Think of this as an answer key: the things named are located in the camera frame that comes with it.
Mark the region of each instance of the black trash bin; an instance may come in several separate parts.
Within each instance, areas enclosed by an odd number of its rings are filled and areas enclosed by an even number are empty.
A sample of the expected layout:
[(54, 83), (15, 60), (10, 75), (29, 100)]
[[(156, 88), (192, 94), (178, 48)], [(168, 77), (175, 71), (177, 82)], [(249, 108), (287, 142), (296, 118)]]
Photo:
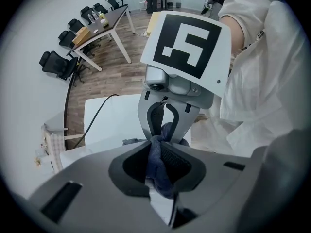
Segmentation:
[(173, 10), (173, 5), (174, 5), (173, 2), (168, 2), (168, 3), (167, 3), (167, 9), (168, 9), (168, 10)]

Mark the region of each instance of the cardboard box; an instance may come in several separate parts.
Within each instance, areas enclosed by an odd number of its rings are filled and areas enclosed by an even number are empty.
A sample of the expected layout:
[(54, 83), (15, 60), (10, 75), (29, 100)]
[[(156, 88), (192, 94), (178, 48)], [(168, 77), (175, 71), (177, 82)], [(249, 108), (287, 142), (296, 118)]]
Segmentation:
[(147, 28), (147, 35), (149, 36), (152, 32), (152, 30), (154, 29), (157, 21), (159, 20), (159, 16), (160, 16), (161, 12), (153, 12), (148, 24), (148, 28)]
[(77, 45), (79, 44), (84, 37), (86, 37), (90, 33), (87, 27), (82, 27), (77, 33), (76, 37), (72, 40), (72, 42)]

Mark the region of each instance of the white table leg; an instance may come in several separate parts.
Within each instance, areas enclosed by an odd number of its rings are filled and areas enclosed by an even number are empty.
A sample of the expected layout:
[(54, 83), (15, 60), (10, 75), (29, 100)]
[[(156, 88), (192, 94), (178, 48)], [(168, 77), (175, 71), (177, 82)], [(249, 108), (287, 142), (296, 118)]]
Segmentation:
[(132, 22), (132, 19), (131, 19), (131, 16), (130, 16), (130, 12), (128, 11), (128, 9), (125, 10), (125, 13), (127, 15), (127, 19), (131, 25), (131, 30), (133, 33), (135, 33), (135, 28), (134, 28), (134, 25), (133, 25), (133, 22)]
[(127, 54), (127, 52), (126, 52), (126, 50), (125, 50), (125, 48), (124, 48), (122, 42), (120, 41), (120, 39), (119, 39), (119, 37), (118, 37), (116, 31), (115, 31), (114, 29), (112, 29), (110, 33), (111, 33), (112, 37), (115, 39), (115, 42), (117, 43), (117, 45), (118, 45), (118, 47), (120, 48), (121, 52), (122, 52), (123, 55), (125, 56), (127, 62), (128, 62), (129, 64), (132, 63), (132, 60), (131, 60), (130, 57), (128, 56), (128, 54)]
[(88, 58), (84, 53), (82, 53), (80, 50), (75, 50), (74, 51), (76, 54), (78, 54), (82, 59), (84, 59), (86, 62), (90, 63), (94, 68), (97, 70), (101, 71), (102, 69), (90, 58)]

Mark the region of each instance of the office chair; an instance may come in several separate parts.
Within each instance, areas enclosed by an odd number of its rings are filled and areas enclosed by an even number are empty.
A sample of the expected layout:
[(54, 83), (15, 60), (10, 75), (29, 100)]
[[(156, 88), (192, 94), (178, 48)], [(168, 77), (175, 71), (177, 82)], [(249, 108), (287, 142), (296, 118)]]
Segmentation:
[(72, 19), (69, 23), (69, 29), (77, 33), (82, 27), (85, 27), (79, 20)]
[[(64, 30), (58, 37), (58, 39), (60, 40), (59, 42), (59, 45), (60, 46), (63, 46), (63, 47), (68, 47), (70, 49), (73, 49), (74, 47), (74, 43), (72, 42), (72, 40), (76, 37), (76, 35), (74, 34), (74, 32), (72, 31), (67, 31), (67, 30)], [(87, 46), (85, 46), (83, 49), (82, 49), (82, 52), (84, 54), (88, 54), (90, 53), (93, 57), (95, 56), (91, 50), (95, 47), (100, 47), (101, 45), (100, 44), (88, 44)]]
[(84, 83), (84, 81), (81, 80), (80, 73), (86, 68), (90, 69), (83, 64), (78, 69), (78, 57), (68, 60), (59, 56), (55, 51), (44, 52), (39, 64), (42, 65), (42, 71), (55, 73), (57, 78), (67, 80), (73, 74), (73, 78), (78, 77), (81, 83)]
[(87, 20), (89, 25), (92, 24), (92, 22), (89, 20), (88, 14), (92, 15), (92, 11), (94, 11), (93, 8), (90, 8), (88, 6), (83, 8), (80, 11), (81, 12), (81, 17), (84, 18), (85, 20)]
[(104, 14), (108, 13), (108, 11), (102, 5), (100, 5), (99, 3), (94, 5), (94, 9), (97, 12), (103, 12)]
[(117, 2), (116, 0), (105, 0), (105, 1), (109, 2), (112, 5), (112, 7), (110, 7), (111, 10), (115, 10), (115, 9), (119, 9), (121, 7), (127, 6), (127, 4), (123, 4), (124, 0), (120, 1), (122, 2), (122, 5), (119, 5), (120, 2)]

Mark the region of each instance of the white board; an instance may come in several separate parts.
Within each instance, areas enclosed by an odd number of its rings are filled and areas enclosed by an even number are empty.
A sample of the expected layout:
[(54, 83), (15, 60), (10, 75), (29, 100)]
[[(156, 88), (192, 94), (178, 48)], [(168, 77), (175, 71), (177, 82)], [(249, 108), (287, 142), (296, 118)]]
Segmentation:
[[(86, 100), (84, 111), (85, 131), (105, 99)], [(124, 139), (145, 139), (137, 114), (139, 99), (140, 94), (109, 98), (85, 137), (86, 145), (105, 140), (103, 148), (112, 149), (122, 146), (122, 140)], [(163, 124), (172, 121), (173, 114), (165, 107)], [(184, 138), (190, 144), (190, 130)]]

